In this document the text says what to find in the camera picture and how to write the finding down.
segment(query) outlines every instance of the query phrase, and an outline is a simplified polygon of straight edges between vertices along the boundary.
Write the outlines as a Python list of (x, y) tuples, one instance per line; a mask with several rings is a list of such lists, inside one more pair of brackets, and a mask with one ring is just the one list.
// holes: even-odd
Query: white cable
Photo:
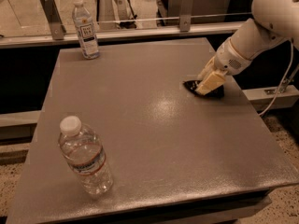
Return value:
[(292, 66), (292, 59), (293, 59), (293, 45), (292, 45), (292, 42), (291, 42), (291, 60), (290, 60), (289, 66), (288, 66), (285, 74), (283, 75), (283, 78), (280, 80), (280, 83), (279, 83), (279, 85), (277, 87), (276, 93), (275, 93), (275, 95), (274, 95), (271, 103), (268, 105), (268, 107), (263, 112), (259, 113), (260, 116), (263, 116), (264, 113), (267, 112), (268, 109), (272, 106), (272, 104), (276, 101), (276, 99), (278, 97), (278, 94), (279, 94), (279, 91), (280, 91), (280, 88), (281, 88), (281, 85), (282, 85), (284, 79), (286, 78), (286, 76), (288, 75), (289, 70), (290, 70), (290, 68)]

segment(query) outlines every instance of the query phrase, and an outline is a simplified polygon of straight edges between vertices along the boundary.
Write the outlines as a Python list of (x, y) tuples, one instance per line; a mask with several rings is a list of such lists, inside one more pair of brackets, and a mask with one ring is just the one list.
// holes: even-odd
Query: bottle label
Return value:
[(93, 55), (98, 52), (95, 31), (92, 19), (75, 20), (78, 40), (86, 55)]
[(104, 149), (102, 150), (90, 161), (84, 162), (82, 164), (68, 164), (70, 168), (79, 175), (94, 175), (101, 170), (106, 161), (106, 154)]

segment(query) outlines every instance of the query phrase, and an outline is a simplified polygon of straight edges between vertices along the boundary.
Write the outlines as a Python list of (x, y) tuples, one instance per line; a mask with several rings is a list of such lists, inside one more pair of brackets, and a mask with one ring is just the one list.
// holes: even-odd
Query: black object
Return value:
[(184, 87), (190, 91), (191, 93), (200, 96), (200, 97), (215, 97), (215, 98), (222, 98), (224, 96), (224, 87), (223, 85), (218, 87), (216, 90), (211, 91), (210, 93), (207, 93), (206, 95), (202, 95), (195, 90), (197, 89), (198, 85), (200, 84), (201, 80), (189, 80), (184, 81), (183, 85)]

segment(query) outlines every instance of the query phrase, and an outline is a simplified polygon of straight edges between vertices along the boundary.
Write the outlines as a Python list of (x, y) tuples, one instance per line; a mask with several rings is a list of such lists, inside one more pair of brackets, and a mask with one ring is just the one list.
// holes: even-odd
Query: glass wall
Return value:
[[(152, 30), (178, 27), (183, 0), (84, 0), (93, 15), (97, 32)], [(244, 21), (250, 16), (252, 0), (192, 0), (192, 23)], [(67, 34), (75, 29), (72, 0), (55, 0)], [(26, 37), (50, 35), (40, 0), (0, 0), (0, 35)]]

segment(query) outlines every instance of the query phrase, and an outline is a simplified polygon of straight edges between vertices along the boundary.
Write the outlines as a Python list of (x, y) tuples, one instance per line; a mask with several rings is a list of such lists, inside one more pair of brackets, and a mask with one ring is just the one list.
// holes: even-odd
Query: water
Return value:
[(103, 148), (86, 144), (76, 148), (70, 155), (69, 166), (81, 181), (83, 188), (94, 198), (106, 192), (113, 184)]

